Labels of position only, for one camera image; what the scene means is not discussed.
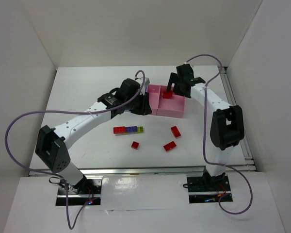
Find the purple lego brick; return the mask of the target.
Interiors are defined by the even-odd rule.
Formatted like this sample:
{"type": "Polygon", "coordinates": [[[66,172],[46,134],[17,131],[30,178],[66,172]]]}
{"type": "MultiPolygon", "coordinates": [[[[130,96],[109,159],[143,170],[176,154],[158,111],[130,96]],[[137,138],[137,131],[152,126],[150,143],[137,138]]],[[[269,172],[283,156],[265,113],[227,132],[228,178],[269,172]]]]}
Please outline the purple lego brick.
{"type": "Polygon", "coordinates": [[[137,126],[129,126],[125,128],[125,133],[136,133],[138,132],[137,126]]]}

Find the lime green lego brick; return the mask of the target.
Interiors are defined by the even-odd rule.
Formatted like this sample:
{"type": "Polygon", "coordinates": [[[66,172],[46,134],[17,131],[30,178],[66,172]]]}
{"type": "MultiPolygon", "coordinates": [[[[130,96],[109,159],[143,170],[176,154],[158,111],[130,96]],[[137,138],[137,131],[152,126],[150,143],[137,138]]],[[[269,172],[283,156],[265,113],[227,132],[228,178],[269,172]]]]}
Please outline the lime green lego brick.
{"type": "Polygon", "coordinates": [[[144,132],[143,126],[138,126],[137,133],[143,133],[143,132],[144,132]]]}

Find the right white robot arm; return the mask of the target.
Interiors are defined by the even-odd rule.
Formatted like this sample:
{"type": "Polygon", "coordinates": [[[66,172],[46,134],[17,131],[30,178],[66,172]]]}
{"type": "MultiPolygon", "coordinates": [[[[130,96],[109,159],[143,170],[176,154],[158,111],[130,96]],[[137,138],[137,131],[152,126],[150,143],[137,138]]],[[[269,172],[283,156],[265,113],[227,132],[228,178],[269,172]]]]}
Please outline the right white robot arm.
{"type": "Polygon", "coordinates": [[[200,77],[194,77],[189,64],[176,67],[171,73],[167,91],[186,98],[193,98],[204,108],[203,143],[212,142],[210,152],[203,145],[206,166],[201,185],[214,191],[223,183],[226,165],[234,148],[244,138],[243,111],[240,106],[232,106],[215,94],[200,77]]]}

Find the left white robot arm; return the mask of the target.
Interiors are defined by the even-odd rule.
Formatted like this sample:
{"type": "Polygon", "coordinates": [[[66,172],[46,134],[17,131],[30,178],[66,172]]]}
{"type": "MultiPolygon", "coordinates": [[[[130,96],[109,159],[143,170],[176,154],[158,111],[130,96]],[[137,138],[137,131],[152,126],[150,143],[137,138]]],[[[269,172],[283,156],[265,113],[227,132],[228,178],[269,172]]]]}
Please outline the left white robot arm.
{"type": "Polygon", "coordinates": [[[152,113],[149,104],[149,78],[125,79],[120,87],[103,94],[82,115],[54,128],[44,126],[39,130],[35,153],[51,170],[79,194],[92,186],[85,175],[73,164],[68,150],[81,137],[98,125],[124,112],[146,116],[152,113]]]}

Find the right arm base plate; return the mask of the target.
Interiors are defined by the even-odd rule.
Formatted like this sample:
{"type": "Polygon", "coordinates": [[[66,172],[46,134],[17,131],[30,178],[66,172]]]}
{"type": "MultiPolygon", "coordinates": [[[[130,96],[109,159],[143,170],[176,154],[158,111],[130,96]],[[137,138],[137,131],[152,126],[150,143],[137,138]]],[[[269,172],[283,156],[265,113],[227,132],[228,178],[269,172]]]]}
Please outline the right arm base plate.
{"type": "Polygon", "coordinates": [[[229,179],[227,176],[216,184],[208,188],[203,183],[202,177],[187,177],[187,182],[182,185],[188,190],[189,203],[215,203],[219,198],[221,202],[233,202],[229,179]]]}

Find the red rounded lego brick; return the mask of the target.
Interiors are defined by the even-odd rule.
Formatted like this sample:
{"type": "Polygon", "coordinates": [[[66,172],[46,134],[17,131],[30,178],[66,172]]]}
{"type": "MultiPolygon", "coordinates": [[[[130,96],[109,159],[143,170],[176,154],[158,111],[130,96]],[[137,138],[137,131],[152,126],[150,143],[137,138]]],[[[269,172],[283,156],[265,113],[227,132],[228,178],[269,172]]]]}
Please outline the red rounded lego brick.
{"type": "Polygon", "coordinates": [[[173,98],[173,92],[172,91],[163,91],[162,93],[163,99],[172,99],[173,98]]]}

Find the red long lego brick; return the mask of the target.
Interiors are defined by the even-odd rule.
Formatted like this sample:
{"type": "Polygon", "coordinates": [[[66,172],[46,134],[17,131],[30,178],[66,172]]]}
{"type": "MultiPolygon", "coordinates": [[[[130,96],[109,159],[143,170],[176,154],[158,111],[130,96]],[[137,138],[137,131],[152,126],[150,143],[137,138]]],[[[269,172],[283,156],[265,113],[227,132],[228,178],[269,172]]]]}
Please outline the red long lego brick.
{"type": "Polygon", "coordinates": [[[114,134],[123,134],[126,132],[126,127],[121,126],[121,127],[113,127],[113,133],[114,134]]]}

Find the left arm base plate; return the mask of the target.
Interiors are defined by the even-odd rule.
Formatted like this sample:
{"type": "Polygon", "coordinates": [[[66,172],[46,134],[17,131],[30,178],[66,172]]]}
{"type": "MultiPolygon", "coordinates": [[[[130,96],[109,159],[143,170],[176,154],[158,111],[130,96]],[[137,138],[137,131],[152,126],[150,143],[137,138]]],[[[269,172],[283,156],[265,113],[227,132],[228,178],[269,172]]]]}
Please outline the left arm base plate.
{"type": "MultiPolygon", "coordinates": [[[[66,191],[65,184],[62,180],[55,181],[55,177],[49,179],[49,183],[57,184],[58,191],[56,196],[56,206],[65,206],[66,191]]],[[[69,186],[68,190],[68,205],[82,206],[85,203],[89,206],[98,206],[101,204],[101,187],[102,177],[88,178],[88,184],[82,191],[77,191],[75,188],[69,186]]]]}

